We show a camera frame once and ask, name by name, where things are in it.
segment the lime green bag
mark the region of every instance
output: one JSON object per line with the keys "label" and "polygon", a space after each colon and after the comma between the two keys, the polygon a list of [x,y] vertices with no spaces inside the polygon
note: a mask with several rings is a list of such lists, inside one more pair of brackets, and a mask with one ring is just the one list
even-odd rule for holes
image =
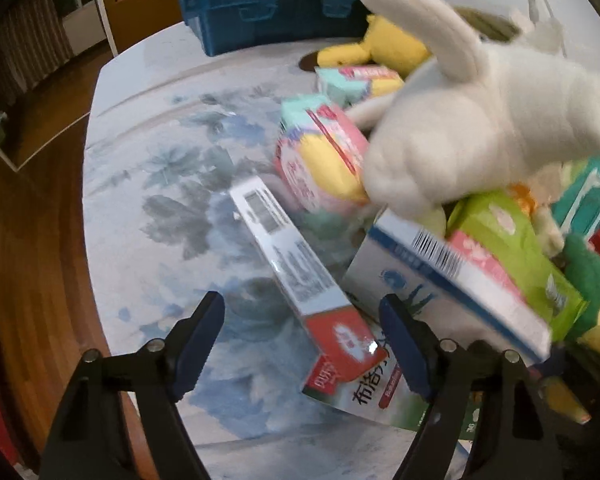
{"label": "lime green bag", "polygon": [[461,230],[488,250],[520,290],[526,304],[562,341],[587,301],[542,254],[531,222],[504,191],[467,197],[454,209],[448,232]]}

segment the white plush toy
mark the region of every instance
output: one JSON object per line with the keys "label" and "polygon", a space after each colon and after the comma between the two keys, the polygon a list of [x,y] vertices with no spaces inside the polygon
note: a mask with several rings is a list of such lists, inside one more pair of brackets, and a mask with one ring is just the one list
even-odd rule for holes
{"label": "white plush toy", "polygon": [[395,94],[348,112],[373,128],[363,163],[373,202],[415,219],[549,163],[600,155],[600,76],[524,41],[481,43],[442,0],[361,1],[435,56]]}

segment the table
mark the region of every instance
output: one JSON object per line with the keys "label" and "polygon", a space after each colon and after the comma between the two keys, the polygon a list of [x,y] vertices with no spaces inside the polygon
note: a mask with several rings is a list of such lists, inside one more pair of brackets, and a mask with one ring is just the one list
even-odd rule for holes
{"label": "table", "polygon": [[[526,0],[497,1],[526,12]],[[600,72],[600,19],[588,1],[546,1],[541,17],[564,23],[567,55]],[[413,437],[299,393],[314,346],[227,193],[240,178],[272,173],[280,99],[314,90],[296,65],[328,43],[207,58],[181,23],[112,60],[96,86],[84,232],[112,353],[165,336],[209,289],[226,298],[225,327],[198,387],[178,405],[213,478],[391,478]],[[346,261],[344,240],[320,249],[327,263]]]}

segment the wooden cabinet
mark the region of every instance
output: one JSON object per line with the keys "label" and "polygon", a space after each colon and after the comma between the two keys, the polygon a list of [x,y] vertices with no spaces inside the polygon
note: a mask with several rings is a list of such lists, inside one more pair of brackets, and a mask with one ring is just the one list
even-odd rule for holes
{"label": "wooden cabinet", "polygon": [[115,43],[118,53],[182,20],[178,0],[103,0],[103,2],[109,21],[109,39]]}

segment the screw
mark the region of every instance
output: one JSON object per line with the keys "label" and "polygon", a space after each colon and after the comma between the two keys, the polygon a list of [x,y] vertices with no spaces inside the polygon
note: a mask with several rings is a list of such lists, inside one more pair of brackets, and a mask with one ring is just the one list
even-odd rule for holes
{"label": "screw", "polygon": [[507,350],[504,352],[504,358],[510,363],[515,364],[520,361],[520,354],[515,350]]}
{"label": "screw", "polygon": [[159,352],[163,348],[164,348],[164,339],[160,339],[159,337],[157,337],[155,339],[151,339],[151,341],[149,341],[146,344],[146,349],[149,352]]}
{"label": "screw", "polygon": [[451,341],[451,339],[443,339],[440,341],[440,348],[443,352],[448,352],[449,354],[456,351],[458,345],[455,341]]}
{"label": "screw", "polygon": [[96,359],[100,357],[100,352],[95,348],[91,348],[87,350],[84,354],[82,354],[82,360],[85,363],[93,363]]}

